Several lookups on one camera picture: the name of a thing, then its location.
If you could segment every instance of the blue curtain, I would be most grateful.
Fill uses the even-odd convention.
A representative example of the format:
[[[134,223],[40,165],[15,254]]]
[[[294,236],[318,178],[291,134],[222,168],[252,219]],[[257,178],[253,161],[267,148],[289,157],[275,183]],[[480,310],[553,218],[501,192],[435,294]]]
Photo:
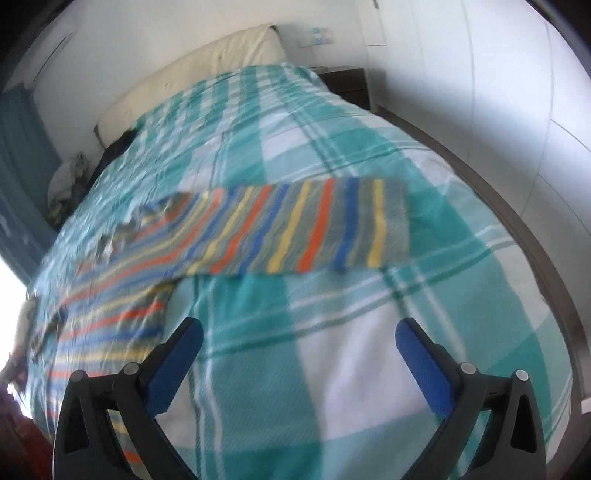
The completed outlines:
[[[47,188],[61,164],[31,95],[0,95],[0,255],[28,285],[56,239],[45,220]]]

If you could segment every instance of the bed sheet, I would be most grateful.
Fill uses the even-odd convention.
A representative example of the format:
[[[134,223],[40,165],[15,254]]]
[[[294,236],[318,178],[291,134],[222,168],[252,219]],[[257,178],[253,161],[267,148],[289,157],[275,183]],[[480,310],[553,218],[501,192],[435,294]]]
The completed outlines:
[[[190,314],[204,325],[204,346],[158,421],[200,478],[400,478],[438,425],[394,343],[395,325],[412,316],[458,361],[487,374],[528,371],[552,456],[570,412],[564,340],[521,249],[441,157],[290,64],[200,82],[137,127],[42,264],[37,329],[102,234],[178,191],[395,177],[408,189],[411,259],[381,270],[186,278],[154,333],[126,337],[116,355],[101,355],[92,335],[112,343],[145,319],[80,335],[74,349],[51,337],[30,362],[27,388],[49,438],[70,372],[112,373],[141,360]],[[124,426],[117,418],[114,426],[141,472]]]

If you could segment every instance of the beige headboard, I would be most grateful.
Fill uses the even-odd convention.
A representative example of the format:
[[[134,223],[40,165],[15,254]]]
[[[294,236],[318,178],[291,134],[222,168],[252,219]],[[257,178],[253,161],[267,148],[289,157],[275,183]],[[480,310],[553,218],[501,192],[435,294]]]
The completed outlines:
[[[139,82],[100,117],[96,132],[109,146],[136,120],[195,83],[249,65],[286,61],[277,31],[260,25],[220,38],[176,60]]]

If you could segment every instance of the silver screw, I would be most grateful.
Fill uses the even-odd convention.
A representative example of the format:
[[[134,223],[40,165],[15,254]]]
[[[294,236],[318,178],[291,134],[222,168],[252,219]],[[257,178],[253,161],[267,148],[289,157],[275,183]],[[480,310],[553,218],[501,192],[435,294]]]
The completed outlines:
[[[135,375],[139,370],[139,365],[135,362],[131,362],[123,367],[123,373],[125,375]]]
[[[79,382],[84,378],[84,370],[76,370],[70,375],[71,382]]]
[[[527,374],[525,370],[518,370],[515,372],[515,376],[519,378],[522,382],[527,382],[530,379],[530,376]]]
[[[476,373],[476,367],[470,362],[464,362],[461,364],[462,372],[468,375],[474,375]]]

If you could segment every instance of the dark wooden nightstand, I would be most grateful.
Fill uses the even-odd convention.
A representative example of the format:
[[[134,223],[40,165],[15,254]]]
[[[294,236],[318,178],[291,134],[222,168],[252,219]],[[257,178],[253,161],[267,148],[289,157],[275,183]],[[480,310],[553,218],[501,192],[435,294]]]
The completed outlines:
[[[368,85],[364,69],[336,67],[318,72],[318,76],[329,90],[349,103],[370,109]]]

